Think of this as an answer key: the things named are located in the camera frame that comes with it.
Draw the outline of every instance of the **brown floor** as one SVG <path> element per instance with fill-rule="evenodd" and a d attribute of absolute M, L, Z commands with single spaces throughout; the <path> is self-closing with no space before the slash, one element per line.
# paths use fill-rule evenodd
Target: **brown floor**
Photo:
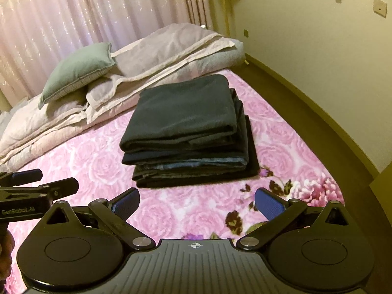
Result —
<path fill-rule="evenodd" d="M 365 166 L 323 119 L 269 74 L 251 63 L 233 71 L 296 130 L 334 177 L 374 251 L 375 266 L 365 289 L 369 294 L 392 293 L 392 227 L 369 188 L 372 177 Z"/>

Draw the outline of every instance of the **triangular cutout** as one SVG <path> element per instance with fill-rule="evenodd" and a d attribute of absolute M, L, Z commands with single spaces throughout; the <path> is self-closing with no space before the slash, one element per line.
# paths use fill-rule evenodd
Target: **triangular cutout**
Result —
<path fill-rule="evenodd" d="M 54 211 L 53 215 L 48 220 L 47 224 L 57 224 L 57 223 L 65 223 L 69 222 L 67 216 L 63 209 L 58 208 Z"/>
<path fill-rule="evenodd" d="M 340 210 L 337 208 L 331 210 L 325 222 L 337 225 L 348 225 L 346 219 L 344 218 Z"/>

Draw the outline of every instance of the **sheer curtain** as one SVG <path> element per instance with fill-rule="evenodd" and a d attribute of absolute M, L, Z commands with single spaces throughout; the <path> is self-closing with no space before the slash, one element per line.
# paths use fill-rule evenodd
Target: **sheer curtain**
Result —
<path fill-rule="evenodd" d="M 181 22 L 210 28 L 208 0 L 0 0 L 0 89 L 14 106 L 75 50 L 109 41 L 114 52 Z"/>

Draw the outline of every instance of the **baseboard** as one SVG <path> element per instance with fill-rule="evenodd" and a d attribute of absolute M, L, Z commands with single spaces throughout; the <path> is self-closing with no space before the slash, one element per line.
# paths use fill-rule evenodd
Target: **baseboard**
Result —
<path fill-rule="evenodd" d="M 301 90 L 295 87 L 292 83 L 290 83 L 283 76 L 279 75 L 277 72 L 256 60 L 256 58 L 252 57 L 249 54 L 245 54 L 247 61 L 255 64 L 257 67 L 261 68 L 281 84 L 286 86 L 290 91 L 292 91 L 295 95 L 297 95 L 304 103 L 306 103 L 317 115 L 319 115 L 337 134 L 342 138 L 342 140 L 348 145 L 348 147 L 352 150 L 352 152 L 358 157 L 358 159 L 364 164 L 367 170 L 372 175 L 373 179 L 375 179 L 380 173 L 377 170 L 376 166 L 371 162 L 369 157 L 362 151 L 362 149 L 356 144 L 356 142 L 340 127 L 340 125 L 328 115 L 319 105 L 317 105 L 313 100 L 311 100 L 308 96 L 306 96 Z"/>

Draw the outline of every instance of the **pink bedsheet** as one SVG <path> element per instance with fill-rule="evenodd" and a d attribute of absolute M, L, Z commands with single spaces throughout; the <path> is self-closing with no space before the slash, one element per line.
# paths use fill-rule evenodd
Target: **pink bedsheet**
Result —
<path fill-rule="evenodd" d="M 296 197 L 312 206 L 328 200 L 343 201 L 328 170 L 297 133 L 250 86 L 230 70 L 221 71 L 244 102 L 249 115 L 260 166 L 260 176 L 237 182 L 164 189 L 140 189 L 139 209 L 128 222 L 154 238 L 237 240 L 265 217 L 254 208 L 254 192 L 269 188 L 285 199 Z M 68 140 L 21 170 L 40 168 L 37 186 L 68 177 L 79 181 L 77 194 L 65 198 L 72 206 L 87 205 L 97 198 L 111 199 L 132 186 L 133 167 L 121 164 L 122 134 L 133 111 Z M 22 293 L 25 285 L 16 264 L 16 251 L 38 220 L 11 223 L 16 246 L 9 293 Z"/>

